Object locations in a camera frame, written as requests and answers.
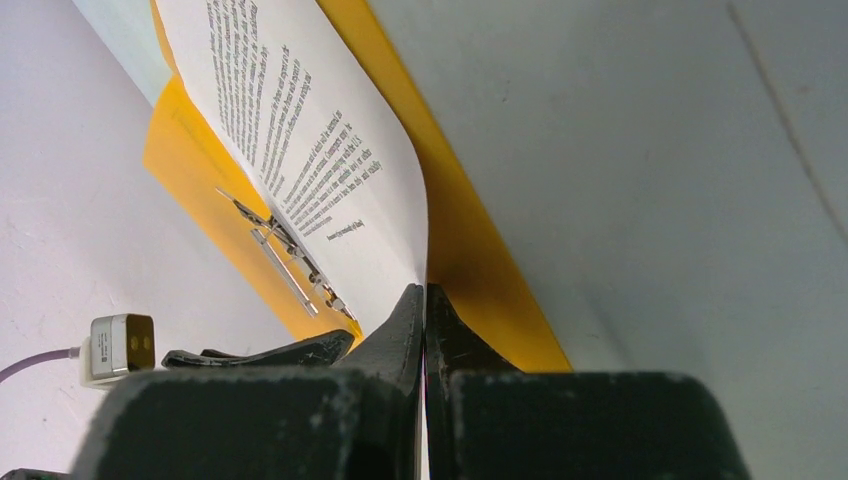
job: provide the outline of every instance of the metal prong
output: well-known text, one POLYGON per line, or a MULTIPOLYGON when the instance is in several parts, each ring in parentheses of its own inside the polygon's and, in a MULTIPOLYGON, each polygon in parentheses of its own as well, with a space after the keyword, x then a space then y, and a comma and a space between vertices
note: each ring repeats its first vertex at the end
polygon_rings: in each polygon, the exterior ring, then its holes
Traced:
POLYGON ((302 288, 300 288, 300 285, 297 284, 297 280, 294 279, 294 275, 292 275, 291 271, 286 267, 282 259, 280 259, 280 256, 277 255, 277 252, 274 251, 273 247, 271 247, 271 244, 265 241, 265 237, 262 233, 258 229, 254 228, 250 231, 250 234, 253 235, 253 238, 259 243, 259 246, 262 247, 262 251, 265 252, 265 255, 268 256, 268 259, 271 260, 271 263, 274 264, 274 267, 280 272, 283 280, 291 289, 292 293, 294 293, 298 303, 300 303, 301 306, 303 306, 303 309, 306 310, 306 313, 309 314, 310 317, 318 315, 318 308, 312 304, 309 297, 306 296, 306 293, 302 288))
POLYGON ((221 195, 223 195, 224 197, 226 197, 226 199, 227 199, 227 200, 229 200, 229 201, 231 201, 231 202, 235 202, 235 201, 237 201, 237 200, 235 199, 235 197, 233 197, 233 196, 232 196, 232 195, 230 195, 229 193, 225 192, 223 189, 221 189, 221 187, 215 187, 215 191, 216 191, 216 192, 218 192, 218 193, 220 193, 220 194, 221 194, 221 195))
POLYGON ((267 230, 265 231, 265 235, 263 235, 263 236, 262 236, 262 241, 261 241, 261 242, 259 242, 259 243, 261 243, 261 244, 263 244, 263 245, 264 245, 264 244, 266 244, 266 243, 268 243, 268 238, 270 238, 270 237, 271 237, 271 234, 272 234, 272 233, 274 233, 274 230, 272 230, 272 229, 270 229, 270 228, 269 228, 269 229, 267 229, 267 230))

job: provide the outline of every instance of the worn black plastic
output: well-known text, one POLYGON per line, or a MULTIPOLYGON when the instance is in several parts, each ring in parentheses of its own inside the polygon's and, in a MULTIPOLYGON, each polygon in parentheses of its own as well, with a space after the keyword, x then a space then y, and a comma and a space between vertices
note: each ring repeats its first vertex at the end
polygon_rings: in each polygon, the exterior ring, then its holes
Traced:
POLYGON ((98 411, 72 478, 417 478, 422 358, 432 478, 749 478, 697 381, 524 374, 438 286, 428 287, 426 313, 423 287, 408 287, 331 367, 131 376, 98 411))
POLYGON ((256 355, 238 357, 218 350, 206 349, 200 355, 185 350, 171 350, 162 359, 165 368, 233 368, 284 367, 299 365, 319 367, 332 365, 353 345, 353 335, 345 330, 333 330, 307 338, 285 347, 256 355))

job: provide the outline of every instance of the paper sheet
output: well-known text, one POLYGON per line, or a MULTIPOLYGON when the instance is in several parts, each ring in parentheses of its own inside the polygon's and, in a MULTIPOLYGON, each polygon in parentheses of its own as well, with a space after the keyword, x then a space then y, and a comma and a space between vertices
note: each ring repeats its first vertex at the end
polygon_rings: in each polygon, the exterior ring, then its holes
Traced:
POLYGON ((425 282, 424 182, 394 113, 312 0, 157 6, 192 102, 370 334, 425 282))

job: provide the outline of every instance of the white surface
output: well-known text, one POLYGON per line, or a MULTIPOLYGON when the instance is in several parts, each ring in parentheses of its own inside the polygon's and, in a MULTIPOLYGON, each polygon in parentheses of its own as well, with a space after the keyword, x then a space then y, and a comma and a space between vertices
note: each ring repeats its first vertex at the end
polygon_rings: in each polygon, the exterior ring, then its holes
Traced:
POLYGON ((171 78, 153 27, 150 0, 72 0, 153 105, 171 78))
MULTIPOLYGON (((757 478, 843 478, 848 250, 724 2, 371 4, 575 366, 691 373, 757 478)), ((848 4, 740 9, 844 216, 848 4)))
MULTIPOLYGON (((142 168, 150 112, 70 1, 0 2, 0 365, 122 312, 153 316, 159 358, 291 341, 142 168)), ((102 398, 77 377, 68 360, 0 384, 0 473, 69 468, 102 398)))
POLYGON ((426 277, 424 178, 400 122, 314 0, 158 5, 188 96, 370 335, 426 277))

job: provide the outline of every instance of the small electronic device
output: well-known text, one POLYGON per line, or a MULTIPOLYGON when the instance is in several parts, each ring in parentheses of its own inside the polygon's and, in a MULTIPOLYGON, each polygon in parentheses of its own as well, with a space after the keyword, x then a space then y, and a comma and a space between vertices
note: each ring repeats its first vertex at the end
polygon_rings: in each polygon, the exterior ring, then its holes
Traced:
POLYGON ((80 361, 80 382, 93 388, 109 388, 131 372, 152 370, 156 366, 153 318, 125 313, 94 319, 80 361))

